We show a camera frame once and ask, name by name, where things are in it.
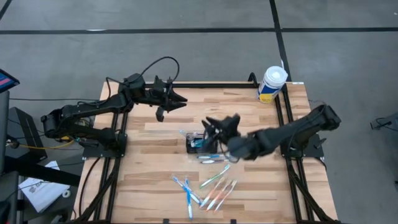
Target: monitor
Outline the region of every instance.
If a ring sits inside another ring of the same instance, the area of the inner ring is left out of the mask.
[[[0,69],[0,93],[19,84],[18,79]]]

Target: yellow label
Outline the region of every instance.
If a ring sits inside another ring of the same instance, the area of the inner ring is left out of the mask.
[[[262,102],[262,103],[270,103],[270,102],[272,102],[272,100],[273,100],[273,94],[272,93],[261,93],[260,95],[259,95],[259,100]]]

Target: green toothbrush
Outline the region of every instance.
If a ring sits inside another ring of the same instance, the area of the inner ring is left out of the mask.
[[[227,165],[224,167],[224,170],[221,171],[219,174],[217,174],[217,175],[215,175],[214,177],[212,177],[212,178],[206,180],[203,184],[201,184],[201,185],[199,186],[199,188],[202,189],[202,188],[204,188],[206,185],[208,185],[208,184],[210,184],[211,182],[213,182],[215,179],[221,177],[228,169],[229,169],[229,164],[227,164]]]

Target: white paper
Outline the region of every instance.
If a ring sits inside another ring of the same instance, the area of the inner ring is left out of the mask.
[[[46,167],[60,170],[56,161],[49,162]],[[29,177],[19,184],[19,188],[23,191],[30,203],[36,209],[36,212],[43,212],[50,206],[61,194],[70,188],[69,185],[56,183],[42,183],[43,180]]]

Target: wooden tabletop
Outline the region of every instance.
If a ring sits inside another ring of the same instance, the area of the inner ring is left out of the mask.
[[[307,94],[302,83],[288,83],[289,98],[294,118],[310,112]],[[118,89],[111,83],[112,94]],[[114,201],[113,223],[187,223],[186,194],[172,176],[190,179],[192,190],[205,198],[211,187],[199,190],[199,185],[220,172],[225,164],[199,164],[195,155],[188,155],[184,137],[179,130],[203,131],[201,120],[206,116],[223,119],[239,113],[239,131],[244,134],[261,128],[278,127],[275,103],[262,104],[256,100],[255,88],[175,88],[188,99],[187,106],[165,114],[164,122],[156,121],[156,107],[136,105],[127,121],[128,145],[121,160],[118,187]],[[103,87],[101,99],[108,95]],[[284,103],[281,101],[284,121],[287,123]],[[98,115],[95,128],[111,126],[112,114]],[[85,162],[78,195],[88,169],[95,159]],[[98,192],[101,159],[88,179],[83,197],[83,211]],[[337,218],[325,168],[315,159],[304,159],[308,188],[319,206],[332,218]],[[221,210],[214,213],[200,210],[193,203],[194,222],[229,223],[293,223],[295,222],[292,196],[284,159],[279,149],[255,161],[239,161],[228,171],[229,179],[238,181]],[[108,194],[105,195],[101,216],[104,218]],[[300,194],[302,215],[305,218]]]

